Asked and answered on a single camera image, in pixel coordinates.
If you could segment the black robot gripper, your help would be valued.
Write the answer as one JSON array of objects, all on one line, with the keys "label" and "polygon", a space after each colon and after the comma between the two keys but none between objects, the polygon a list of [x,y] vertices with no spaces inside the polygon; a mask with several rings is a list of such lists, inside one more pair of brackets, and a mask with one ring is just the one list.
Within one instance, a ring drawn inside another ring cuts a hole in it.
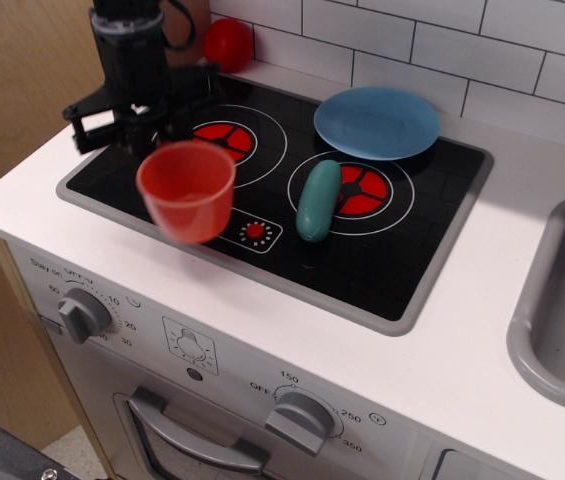
[{"label": "black robot gripper", "polygon": [[169,67],[158,24],[92,31],[104,83],[63,111],[80,153],[117,145],[143,161],[159,143],[192,140],[196,112],[220,100],[218,66]]}]

